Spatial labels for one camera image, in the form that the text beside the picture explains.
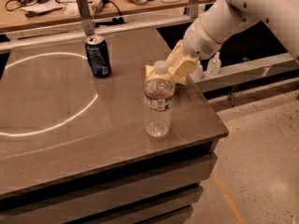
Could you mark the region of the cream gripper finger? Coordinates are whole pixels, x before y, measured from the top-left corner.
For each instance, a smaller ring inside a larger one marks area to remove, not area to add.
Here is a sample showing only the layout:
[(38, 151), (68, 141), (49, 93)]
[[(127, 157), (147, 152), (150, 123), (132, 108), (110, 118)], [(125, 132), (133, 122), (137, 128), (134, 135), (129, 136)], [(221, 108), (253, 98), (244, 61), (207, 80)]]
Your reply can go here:
[(177, 85), (185, 85), (186, 84), (186, 77), (181, 77), (179, 75), (173, 75), (172, 78), (174, 79)]

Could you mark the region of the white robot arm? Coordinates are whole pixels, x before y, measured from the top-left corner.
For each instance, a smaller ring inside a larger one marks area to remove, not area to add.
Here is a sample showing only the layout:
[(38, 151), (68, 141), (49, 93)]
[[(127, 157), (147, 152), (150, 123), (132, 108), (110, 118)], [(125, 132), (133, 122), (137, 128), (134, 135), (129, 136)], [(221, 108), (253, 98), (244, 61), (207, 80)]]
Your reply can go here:
[(294, 59), (299, 57), (299, 0), (217, 0), (187, 28), (166, 62), (183, 85), (199, 60), (211, 58), (232, 35), (263, 22)]

